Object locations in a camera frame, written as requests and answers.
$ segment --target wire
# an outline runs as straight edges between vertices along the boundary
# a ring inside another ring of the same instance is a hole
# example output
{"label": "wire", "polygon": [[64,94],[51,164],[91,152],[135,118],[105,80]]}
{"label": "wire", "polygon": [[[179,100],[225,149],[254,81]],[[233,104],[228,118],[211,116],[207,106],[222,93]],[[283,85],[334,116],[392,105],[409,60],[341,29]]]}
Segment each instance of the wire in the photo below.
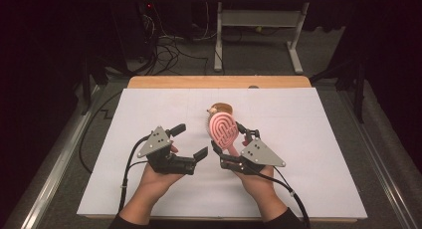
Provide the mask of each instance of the wire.
{"label": "wire", "polygon": [[130,168],[132,167],[131,165],[131,160],[133,158],[134,152],[136,151],[136,149],[139,147],[139,145],[141,143],[143,143],[144,141],[149,139],[149,135],[145,136],[143,138],[141,138],[133,147],[132,151],[130,152],[130,156],[129,159],[127,160],[127,165],[126,165],[126,169],[124,170],[124,177],[123,177],[123,182],[121,184],[121,196],[120,196],[120,204],[118,205],[118,212],[121,211],[121,209],[123,209],[124,206],[124,201],[126,199],[126,191],[127,191],[127,175],[129,173]]}
{"label": "wire", "polygon": [[[140,66],[139,68],[137,68],[135,70],[132,70],[131,72],[135,76],[141,76],[141,73],[142,72],[148,71],[150,68],[153,68],[155,66],[155,63],[156,63],[156,56],[155,56],[155,54],[151,54],[151,57],[148,59],[148,61],[145,64],[143,64],[142,66]],[[117,77],[117,78],[127,78],[127,77],[130,77],[127,74],[113,72],[113,71],[111,71],[108,68],[105,68],[105,71],[110,76]]]}
{"label": "wire", "polygon": [[148,160],[135,162],[135,163],[133,163],[133,164],[132,164],[129,168],[132,168],[132,167],[133,167],[133,166],[135,166],[135,165],[138,165],[138,164],[141,164],[141,163],[146,163],[146,162],[148,162]]}
{"label": "wire", "polygon": [[190,55],[187,55],[187,54],[183,53],[183,52],[182,52],[182,51],[180,51],[180,49],[177,47],[176,40],[174,40],[174,48],[176,48],[176,49],[177,49],[177,52],[178,52],[180,55],[183,55],[183,56],[185,56],[185,57],[192,58],[192,59],[197,59],[197,60],[205,60],[205,64],[204,64],[204,75],[206,74],[206,71],[207,71],[207,64],[208,64],[208,58],[205,58],[205,57],[193,57],[193,56],[190,56]]}
{"label": "wire", "polygon": [[154,21],[152,21],[152,18],[150,18],[149,16],[147,16],[145,14],[143,14],[143,17],[148,20],[148,22],[146,23],[146,26],[145,26],[145,30],[148,29],[149,23],[152,24],[152,26],[151,26],[151,34],[149,35],[149,39],[151,39],[154,36],[154,32],[155,32],[155,24],[154,24]]}
{"label": "wire", "polygon": [[155,12],[155,16],[156,16],[156,17],[157,17],[157,19],[158,19],[159,27],[160,27],[160,30],[161,30],[162,34],[164,34],[164,36],[166,36],[166,37],[168,37],[168,38],[169,38],[169,36],[167,35],[167,33],[165,33],[165,31],[164,31],[164,27],[163,27],[163,25],[162,25],[161,18],[159,17],[158,11],[156,10],[156,8],[155,8],[155,7],[154,7],[153,9],[154,9],[154,12]]}
{"label": "wire", "polygon": [[221,62],[221,70],[223,72],[223,76],[226,76],[226,69],[224,68],[223,59],[221,58],[220,54],[218,54],[217,50],[214,50],[214,53],[218,57],[218,59],[220,59],[220,62]]}
{"label": "wire", "polygon": [[280,175],[282,176],[282,178],[285,180],[286,183],[284,183],[284,182],[282,182],[282,181],[280,181],[280,180],[278,180],[278,179],[276,179],[274,177],[270,177],[270,176],[264,175],[261,172],[258,172],[258,171],[254,170],[251,167],[249,167],[249,169],[251,169],[251,171],[254,172],[256,175],[258,175],[258,176],[260,176],[262,178],[265,178],[267,180],[276,182],[276,183],[282,185],[283,187],[285,187],[290,192],[291,196],[293,196],[295,198],[296,202],[298,203],[298,206],[301,209],[302,214],[304,215],[304,221],[305,221],[305,224],[306,224],[307,228],[311,229],[310,217],[308,216],[308,212],[307,212],[304,204],[302,203],[301,199],[299,198],[299,196],[297,195],[297,193],[295,192],[295,190],[293,190],[293,188],[291,186],[289,186],[289,183],[286,181],[285,177],[282,175],[282,173],[278,169],[276,169],[276,170],[280,173]]}
{"label": "wire", "polygon": [[88,123],[88,125],[85,127],[85,129],[84,129],[84,132],[83,132],[83,134],[82,134],[82,138],[81,138],[81,142],[80,142],[80,146],[79,146],[79,159],[80,159],[80,162],[81,162],[81,164],[82,164],[82,166],[84,167],[84,169],[89,173],[89,174],[91,174],[91,173],[93,173],[93,171],[91,170],[91,169],[89,169],[88,167],[87,167],[87,165],[85,164],[85,162],[84,162],[84,159],[83,159],[83,156],[82,156],[82,148],[83,148],[83,144],[84,144],[84,140],[85,140],[85,137],[86,137],[86,135],[87,135],[87,132],[88,132],[88,129],[91,127],[91,123],[93,123],[93,121],[94,121],[94,118],[96,118],[96,116],[99,114],[99,112],[103,109],[103,107],[107,104],[107,103],[109,103],[112,99],[114,99],[116,96],[118,96],[118,95],[120,95],[121,94],[121,91],[120,92],[118,92],[118,93],[116,93],[116,94],[114,94],[114,95],[112,95],[108,100],[106,100],[100,107],[99,107],[99,109],[94,113],[94,115],[91,117],[91,119],[90,119],[90,122]]}
{"label": "wire", "polygon": [[158,53],[157,54],[157,59],[158,59],[158,63],[160,63],[164,68],[163,69],[161,69],[161,70],[159,70],[158,72],[156,72],[156,73],[152,73],[151,72],[151,74],[152,75],[154,75],[154,76],[157,76],[157,75],[159,75],[159,74],[161,74],[162,72],[165,72],[165,71],[167,71],[167,70],[170,70],[172,67],[174,67],[176,64],[177,64],[177,62],[178,62],[178,54],[177,53],[175,53],[175,52],[173,52],[173,51],[171,51],[167,46],[161,46],[161,45],[157,45],[157,47],[161,47],[161,48],[164,48],[164,49],[166,49],[167,51],[167,53],[168,54],[170,54],[170,56],[171,56],[171,58],[170,58],[170,60],[167,60],[168,62],[167,62],[167,64],[164,66],[162,63],[161,63],[161,61],[163,61],[163,60],[160,60],[159,58],[158,58],[158,56],[159,55],[161,55],[161,54],[163,54],[163,53],[165,53],[165,51],[164,52],[160,52],[160,53]]}
{"label": "wire", "polygon": [[208,2],[205,2],[205,8],[207,10],[207,27],[205,29],[204,35],[199,38],[199,39],[193,39],[194,41],[202,41],[207,39],[207,34],[208,34],[208,29],[209,29],[209,23],[210,23],[210,13],[209,13],[209,6],[208,6]]}
{"label": "wire", "polygon": [[226,30],[227,29],[237,30],[237,32],[239,32],[239,39],[236,39],[235,41],[232,41],[232,40],[227,40],[227,39],[221,38],[221,41],[227,42],[227,43],[239,43],[239,42],[242,41],[243,33],[242,33],[242,29],[241,28],[239,28],[239,27],[230,27],[230,28],[226,27],[224,29],[226,29]]}

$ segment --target human hand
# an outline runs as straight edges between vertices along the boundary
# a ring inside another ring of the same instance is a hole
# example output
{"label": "human hand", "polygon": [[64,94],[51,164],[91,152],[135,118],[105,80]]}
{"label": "human hand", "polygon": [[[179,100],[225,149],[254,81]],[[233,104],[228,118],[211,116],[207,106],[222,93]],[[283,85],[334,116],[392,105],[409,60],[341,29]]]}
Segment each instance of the human hand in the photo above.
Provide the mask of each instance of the human hand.
{"label": "human hand", "polygon": [[[178,150],[171,145],[171,151]],[[183,174],[156,173],[147,163],[136,191],[119,212],[120,217],[133,224],[147,225],[152,207],[170,186],[183,176]]]}
{"label": "human hand", "polygon": [[[234,173],[241,179],[246,192],[254,198],[264,222],[271,221],[288,210],[277,195],[273,181],[258,175],[245,175],[236,171]],[[274,177],[274,168],[267,165],[260,173]]]}

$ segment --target sleeve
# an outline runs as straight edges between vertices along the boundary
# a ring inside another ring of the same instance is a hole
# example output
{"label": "sleeve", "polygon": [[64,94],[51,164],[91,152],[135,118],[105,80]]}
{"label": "sleeve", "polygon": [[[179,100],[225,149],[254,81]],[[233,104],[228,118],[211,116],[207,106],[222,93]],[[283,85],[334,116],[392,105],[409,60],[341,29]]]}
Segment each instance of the sleeve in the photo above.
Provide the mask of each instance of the sleeve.
{"label": "sleeve", "polygon": [[117,214],[108,229],[151,229],[151,227],[149,225],[136,225],[127,222]]}
{"label": "sleeve", "polygon": [[288,210],[271,221],[264,223],[266,229],[306,229],[305,224],[288,208]]}

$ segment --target white sheet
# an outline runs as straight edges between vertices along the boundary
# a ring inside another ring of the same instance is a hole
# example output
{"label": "white sheet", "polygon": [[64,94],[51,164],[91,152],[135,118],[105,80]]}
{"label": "white sheet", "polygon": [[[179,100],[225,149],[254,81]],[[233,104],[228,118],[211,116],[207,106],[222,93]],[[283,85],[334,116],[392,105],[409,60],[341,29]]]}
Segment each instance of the white sheet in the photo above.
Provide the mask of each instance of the white sheet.
{"label": "white sheet", "polygon": [[[186,123],[187,130],[173,138],[180,149],[178,154],[191,157],[208,146],[208,156],[198,163],[194,175],[186,175],[172,186],[155,205],[152,216],[260,217],[240,180],[220,168],[212,150],[205,129],[206,110],[218,102],[230,104],[236,121],[258,129],[262,141],[287,163],[281,172],[311,218],[367,217],[317,91],[312,88],[124,90],[78,214],[115,215],[133,145],[158,125],[168,129]],[[240,136],[235,142],[238,150],[242,149],[242,139]],[[126,201],[143,168],[137,165],[130,171]],[[276,188],[302,217],[288,191],[282,186]]]}

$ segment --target floor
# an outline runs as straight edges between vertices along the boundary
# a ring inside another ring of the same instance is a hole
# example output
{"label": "floor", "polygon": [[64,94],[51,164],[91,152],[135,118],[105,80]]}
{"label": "floor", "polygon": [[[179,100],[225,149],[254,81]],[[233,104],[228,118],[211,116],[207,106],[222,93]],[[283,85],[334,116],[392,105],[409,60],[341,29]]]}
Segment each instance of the floor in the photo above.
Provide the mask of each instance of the floor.
{"label": "floor", "polygon": [[[301,34],[298,54],[305,76],[311,77],[325,70],[341,34],[341,30],[325,33],[321,29]],[[170,70],[159,74],[294,75],[285,47],[286,41],[292,36],[292,30],[284,29],[264,29],[261,34],[254,33],[251,29],[244,29],[242,32],[238,29],[225,29],[224,71],[219,73],[213,71],[212,39],[193,42],[160,39],[159,63],[152,73],[172,66]],[[139,62],[131,60],[128,65],[135,69],[139,67]],[[314,87],[317,88],[368,218],[346,224],[314,221],[313,228],[418,228],[418,225],[422,225],[422,176],[391,129],[370,85],[365,84],[364,123],[359,123],[351,110],[352,92],[338,92],[334,83],[335,79],[323,79],[315,83]],[[21,228],[23,225],[25,228],[107,227],[110,219],[88,219],[76,214],[90,178],[81,164],[78,151],[81,151],[87,168],[92,169],[118,103],[118,96],[114,95],[125,88],[126,84],[127,79],[110,77],[106,86],[95,88],[93,85],[93,107],[88,114],[81,115],[85,105],[84,101],[80,101],[74,116],[15,208],[6,228]],[[56,182],[49,180],[52,174],[57,179]],[[48,188],[50,194],[40,193],[43,188]],[[34,204],[42,194],[41,201],[44,204]],[[33,216],[30,218],[34,221],[25,221],[29,215]],[[152,224],[154,228],[259,227],[259,224],[246,222],[155,220]]]}

